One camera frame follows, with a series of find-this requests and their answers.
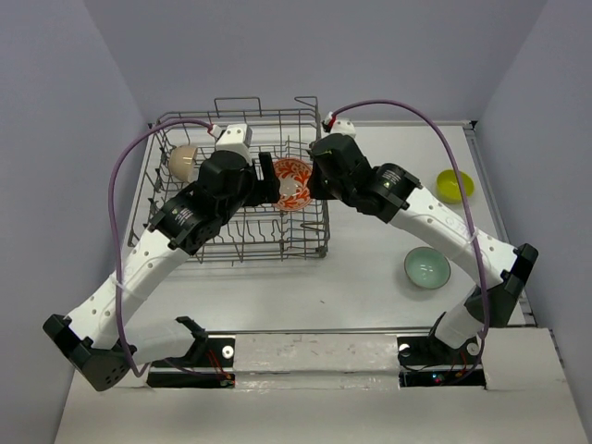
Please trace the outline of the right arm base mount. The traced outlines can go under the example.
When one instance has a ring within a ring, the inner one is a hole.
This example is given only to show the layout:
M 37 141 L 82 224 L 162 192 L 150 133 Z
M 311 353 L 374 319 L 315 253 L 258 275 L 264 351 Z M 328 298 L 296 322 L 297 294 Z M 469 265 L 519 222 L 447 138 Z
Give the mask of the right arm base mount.
M 397 341 L 402 388 L 486 386 L 482 365 L 473 370 L 480 352 L 477 338 L 467 340 L 458 350 L 432 348 L 427 336 L 402 336 Z

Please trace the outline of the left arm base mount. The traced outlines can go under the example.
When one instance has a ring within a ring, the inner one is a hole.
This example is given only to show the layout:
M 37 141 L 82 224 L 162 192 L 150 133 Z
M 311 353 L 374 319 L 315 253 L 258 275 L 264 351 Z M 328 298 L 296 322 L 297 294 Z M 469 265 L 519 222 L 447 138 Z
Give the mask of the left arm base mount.
M 153 389 L 233 389 L 236 337 L 211 335 L 179 358 L 156 361 L 146 383 Z

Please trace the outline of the white bowl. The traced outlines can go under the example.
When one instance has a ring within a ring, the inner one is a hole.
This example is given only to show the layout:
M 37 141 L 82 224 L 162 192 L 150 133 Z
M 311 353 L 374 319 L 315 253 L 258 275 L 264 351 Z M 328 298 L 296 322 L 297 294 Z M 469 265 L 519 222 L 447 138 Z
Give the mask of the white bowl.
M 168 160 L 168 169 L 172 176 L 184 183 L 196 180 L 198 147 L 194 145 L 181 145 L 175 147 Z

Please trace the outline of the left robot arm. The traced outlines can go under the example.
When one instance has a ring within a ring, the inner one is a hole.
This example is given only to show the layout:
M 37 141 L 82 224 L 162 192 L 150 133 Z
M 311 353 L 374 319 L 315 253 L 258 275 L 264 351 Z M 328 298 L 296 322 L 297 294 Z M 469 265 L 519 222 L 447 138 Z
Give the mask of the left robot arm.
M 178 316 L 148 332 L 126 323 L 179 266 L 219 235 L 242 208 L 274 204 L 279 181 L 272 156 L 253 162 L 216 150 L 198 168 L 197 179 L 166 201 L 127 257 L 81 305 L 52 314 L 43 331 L 98 392 L 111 389 L 140 364 L 179 359 L 186 365 L 204 357 L 207 334 L 188 316 Z

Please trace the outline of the orange patterned bowl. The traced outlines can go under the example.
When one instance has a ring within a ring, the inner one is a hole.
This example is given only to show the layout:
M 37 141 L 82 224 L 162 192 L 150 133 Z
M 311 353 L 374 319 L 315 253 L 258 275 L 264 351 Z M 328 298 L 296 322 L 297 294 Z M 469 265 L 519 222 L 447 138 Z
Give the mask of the orange patterned bowl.
M 274 171 L 279 181 L 279 200 L 274 206 L 284 212 L 295 212 L 311 201 L 308 188 L 312 168 L 297 158 L 281 158 L 274 162 Z

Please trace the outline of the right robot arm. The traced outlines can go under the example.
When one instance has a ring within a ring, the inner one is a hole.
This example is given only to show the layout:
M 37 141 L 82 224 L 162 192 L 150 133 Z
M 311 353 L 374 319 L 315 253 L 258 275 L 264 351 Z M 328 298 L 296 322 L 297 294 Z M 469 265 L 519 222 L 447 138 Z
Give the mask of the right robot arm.
M 354 138 L 330 134 L 313 142 L 309 154 L 313 198 L 339 200 L 425 242 L 475 282 L 462 302 L 443 313 L 419 352 L 446 363 L 485 329 L 509 324 L 538 251 L 515 247 L 469 224 L 441 203 L 420 180 L 395 164 L 371 166 Z

